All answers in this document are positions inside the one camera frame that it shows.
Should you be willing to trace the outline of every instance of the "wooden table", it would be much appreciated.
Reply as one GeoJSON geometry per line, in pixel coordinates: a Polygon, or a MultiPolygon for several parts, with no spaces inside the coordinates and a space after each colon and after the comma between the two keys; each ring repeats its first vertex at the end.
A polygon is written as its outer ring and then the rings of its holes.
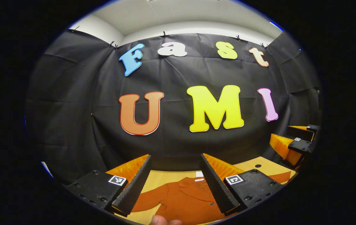
{"type": "MultiPolygon", "coordinates": [[[[285,168],[281,165],[278,165],[272,161],[269,161],[263,157],[258,157],[254,158],[252,160],[246,161],[246,162],[241,162],[238,164],[235,164],[237,168],[240,168],[244,171],[249,171],[251,169],[258,169],[260,172],[264,173],[265,175],[275,175],[275,174],[280,174],[280,173],[285,173],[288,171],[291,171],[290,177],[295,175],[295,171],[290,170],[288,168],[285,168]]],[[[147,192],[150,190],[153,190],[155,188],[160,187],[163,184],[170,183],[170,182],[178,182],[182,180],[183,178],[195,178],[196,177],[196,171],[156,171],[156,170],[151,170],[148,179],[146,180],[146,183],[142,189],[142,192],[147,192]]],[[[141,212],[132,212],[128,217],[123,217],[120,216],[124,219],[128,219],[137,223],[141,223],[144,225],[148,225],[152,221],[153,215],[157,212],[158,208],[160,207],[161,204],[158,204],[152,209],[146,210],[146,211],[141,211],[141,212]]]]}

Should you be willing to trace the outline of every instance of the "orange shirt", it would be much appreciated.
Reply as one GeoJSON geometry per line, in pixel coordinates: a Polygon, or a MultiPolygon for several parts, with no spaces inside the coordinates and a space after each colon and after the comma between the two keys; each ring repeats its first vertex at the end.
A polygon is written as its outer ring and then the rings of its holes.
{"type": "Polygon", "coordinates": [[[142,193],[132,212],[148,210],[161,203],[156,215],[164,216],[167,221],[179,219],[184,225],[226,218],[218,208],[205,179],[195,181],[197,179],[201,178],[186,177],[142,193]]]}

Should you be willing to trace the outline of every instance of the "blue letter f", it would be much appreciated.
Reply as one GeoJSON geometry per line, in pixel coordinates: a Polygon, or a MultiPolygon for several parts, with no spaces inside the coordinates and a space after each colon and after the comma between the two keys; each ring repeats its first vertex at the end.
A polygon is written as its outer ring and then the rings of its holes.
{"type": "Polygon", "coordinates": [[[143,47],[145,47],[144,44],[137,44],[135,47],[131,48],[129,51],[127,51],[124,55],[120,57],[119,60],[122,60],[125,66],[125,76],[130,75],[133,71],[135,71],[141,66],[142,63],[136,62],[135,59],[142,58],[142,52],[138,49],[143,47]]]}

